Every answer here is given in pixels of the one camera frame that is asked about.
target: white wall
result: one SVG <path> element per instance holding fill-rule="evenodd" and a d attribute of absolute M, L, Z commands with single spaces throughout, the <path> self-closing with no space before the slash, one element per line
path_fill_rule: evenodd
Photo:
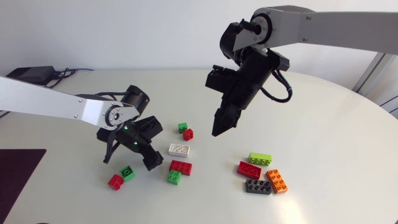
<path fill-rule="evenodd" d="M 236 68 L 218 47 L 228 24 L 250 19 L 260 7 L 286 4 L 314 11 L 398 12 L 393 0 L 1 0 L 0 75 L 40 65 L 59 70 Z M 304 44 L 274 50 L 290 59 L 290 71 L 347 88 L 376 54 Z"/>

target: black cable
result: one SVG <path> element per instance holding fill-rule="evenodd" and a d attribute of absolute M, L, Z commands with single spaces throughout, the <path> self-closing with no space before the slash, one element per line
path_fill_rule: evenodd
<path fill-rule="evenodd" d="M 0 118 L 3 118 L 5 115 L 9 114 L 10 111 L 5 112 L 4 114 L 0 115 Z"/>
<path fill-rule="evenodd" d="M 118 93 L 118 92 L 101 92 L 101 93 L 97 93 L 95 95 L 97 95 L 97 96 L 110 96 L 115 101 L 117 101 L 118 99 L 116 99 L 115 96 L 124 96 L 124 95 L 128 95 L 128 94 L 130 94 L 130 92 L 122 92 L 122 93 Z"/>
<path fill-rule="evenodd" d="M 94 71 L 90 68 L 73 68 L 73 69 L 69 69 L 66 68 L 64 71 L 55 71 L 52 74 L 52 79 L 53 80 L 57 80 L 57 82 L 55 82 L 53 85 L 51 86 L 44 86 L 46 88 L 54 88 L 56 87 L 64 78 L 68 78 L 70 76 L 72 76 L 73 74 L 75 74 L 77 71 L 79 70 L 89 70 L 89 71 Z"/>
<path fill-rule="evenodd" d="M 292 87 L 289 85 L 289 83 L 287 82 L 287 80 L 285 79 L 285 77 L 280 73 L 279 70 L 273 71 L 272 75 L 281 83 L 286 87 L 286 91 L 287 91 L 287 98 L 285 99 L 279 99 L 276 98 L 274 96 L 272 96 L 270 93 L 268 93 L 268 91 L 266 89 L 264 89 L 263 87 L 261 87 L 261 91 L 263 94 L 265 94 L 268 98 L 270 98 L 271 100 L 274 100 L 278 103 L 286 103 L 288 102 L 293 95 L 293 90 Z"/>
<path fill-rule="evenodd" d="M 389 113 L 392 113 L 392 112 L 394 112 L 394 111 L 396 111 L 396 110 L 398 110 L 398 108 L 393 109 L 393 110 L 390 111 Z"/>
<path fill-rule="evenodd" d="M 386 103 L 390 102 L 391 100 L 393 100 L 393 99 L 395 99 L 395 98 L 397 98 L 397 97 L 398 97 L 398 96 L 395 96 L 395 97 L 391 98 L 390 100 L 387 100 L 387 101 L 384 102 L 382 105 L 385 105 Z"/>

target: white table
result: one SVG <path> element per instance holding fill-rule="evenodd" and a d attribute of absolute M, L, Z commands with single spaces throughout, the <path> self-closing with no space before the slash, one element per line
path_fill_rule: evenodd
<path fill-rule="evenodd" d="M 221 93 L 205 87 L 209 70 L 78 72 L 56 88 L 71 94 L 124 91 L 150 96 L 142 118 L 155 115 L 163 132 L 152 146 L 163 164 L 148 172 L 124 146 L 103 164 L 97 127 L 68 119 L 11 113 L 0 120 L 0 147 L 47 153 L 6 223 L 394 223 L 398 219 L 398 121 L 371 101 L 333 83 L 286 73 L 293 98 L 276 103 L 261 92 L 238 127 L 211 135 Z M 271 77 L 265 87 L 285 96 Z M 188 158 L 168 155 L 195 138 Z M 249 194 L 236 173 L 250 152 L 271 154 L 289 191 Z M 179 185 L 166 181 L 172 159 L 193 163 Z M 135 178 L 114 191 L 107 183 L 130 165 Z"/>

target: lime green lego brick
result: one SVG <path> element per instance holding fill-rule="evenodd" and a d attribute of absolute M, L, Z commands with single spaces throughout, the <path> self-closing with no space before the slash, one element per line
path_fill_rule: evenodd
<path fill-rule="evenodd" d="M 169 173 L 169 176 L 167 177 L 167 182 L 178 185 L 178 183 L 180 182 L 181 176 L 182 176 L 181 172 L 171 170 Z"/>
<path fill-rule="evenodd" d="M 188 125 L 186 123 L 178 124 L 178 131 L 180 132 L 180 134 L 186 131 L 187 129 Z"/>
<path fill-rule="evenodd" d="M 271 162 L 272 162 L 271 155 L 250 152 L 249 163 L 251 164 L 269 166 Z"/>
<path fill-rule="evenodd" d="M 125 168 L 121 169 L 120 174 L 122 175 L 124 181 L 131 180 L 136 175 L 130 166 L 126 166 Z"/>

